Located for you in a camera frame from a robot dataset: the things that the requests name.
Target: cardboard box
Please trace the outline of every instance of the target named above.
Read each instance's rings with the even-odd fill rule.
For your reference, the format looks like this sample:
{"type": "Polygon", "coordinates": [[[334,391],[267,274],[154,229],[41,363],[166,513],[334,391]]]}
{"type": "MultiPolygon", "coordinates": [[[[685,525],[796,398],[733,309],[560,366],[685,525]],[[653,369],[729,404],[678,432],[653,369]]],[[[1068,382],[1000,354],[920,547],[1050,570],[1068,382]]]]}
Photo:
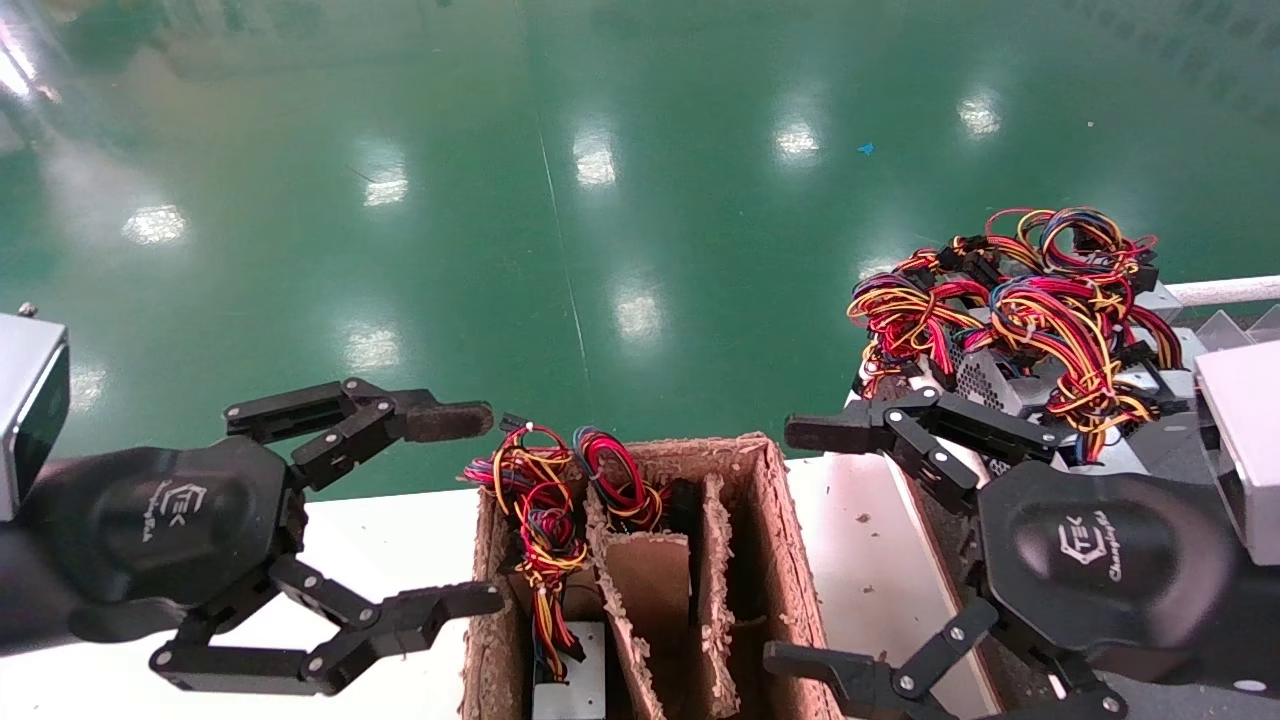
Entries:
{"type": "MultiPolygon", "coordinates": [[[[580,589],[570,593],[577,596],[572,611],[566,596],[566,619],[612,628],[605,716],[841,717],[826,687],[760,666],[769,639],[826,646],[778,446],[756,433],[627,448],[648,482],[698,486],[701,507],[686,534],[614,534],[577,469],[566,475],[582,498],[591,551],[590,574],[571,583],[580,589]]],[[[530,632],[520,600],[527,587],[503,571],[509,534],[493,498],[483,497],[475,574],[498,584],[507,609],[472,620],[467,632],[463,720],[521,720],[530,711],[530,632]]]]}

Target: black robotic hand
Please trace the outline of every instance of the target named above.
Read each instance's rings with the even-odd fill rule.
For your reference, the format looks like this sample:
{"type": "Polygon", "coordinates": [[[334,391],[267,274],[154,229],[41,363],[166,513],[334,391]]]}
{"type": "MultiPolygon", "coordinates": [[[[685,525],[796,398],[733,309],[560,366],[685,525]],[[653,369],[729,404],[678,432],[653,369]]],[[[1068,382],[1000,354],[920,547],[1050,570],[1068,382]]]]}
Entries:
{"type": "Polygon", "coordinates": [[[826,682],[846,714],[954,717],[929,691],[988,633],[1066,693],[1006,719],[1123,717],[1126,703],[1094,670],[1280,698],[1280,569],[1249,561],[1215,486],[1051,466],[1064,433],[936,388],[792,415],[785,433],[792,447],[883,452],[970,523],[965,610],[902,667],[765,648],[765,669],[826,682]],[[979,489],[938,438],[1011,469],[979,489]]]}
{"type": "Polygon", "coordinates": [[[227,439],[50,462],[0,524],[0,655],[124,642],[178,629],[151,667],[193,691],[334,694],[389,655],[431,647],[449,619],[497,612],[486,583],[370,602],[296,559],[303,492],[323,489],[397,439],[484,434],[484,402],[440,404],[358,378],[243,402],[227,439]],[[292,454],[268,443],[319,432],[292,454]],[[209,647],[283,592],[338,632],[311,652],[209,647]]]}

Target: white table surface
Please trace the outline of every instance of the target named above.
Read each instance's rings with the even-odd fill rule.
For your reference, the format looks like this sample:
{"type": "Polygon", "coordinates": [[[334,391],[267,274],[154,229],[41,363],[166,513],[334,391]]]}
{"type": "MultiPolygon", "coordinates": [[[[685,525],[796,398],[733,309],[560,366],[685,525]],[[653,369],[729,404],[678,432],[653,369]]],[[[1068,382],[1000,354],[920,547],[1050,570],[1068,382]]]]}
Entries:
{"type": "MultiPolygon", "coordinates": [[[[878,456],[787,462],[831,647],[902,662],[954,612],[914,503],[900,474],[878,456]],[[869,515],[859,521],[861,515],[869,515]]],[[[307,506],[300,557],[370,600],[402,589],[471,579],[476,492],[317,502],[307,506]]],[[[118,644],[78,644],[0,660],[0,719],[83,720],[95,714],[174,720],[351,720],[353,710],[387,717],[457,716],[462,633],[454,621],[435,647],[387,659],[335,697],[186,693],[147,669],[165,635],[118,644]]],[[[333,626],[283,597],[218,644],[310,650],[333,626]]],[[[972,660],[937,688],[960,717],[995,712],[972,660]]]]}

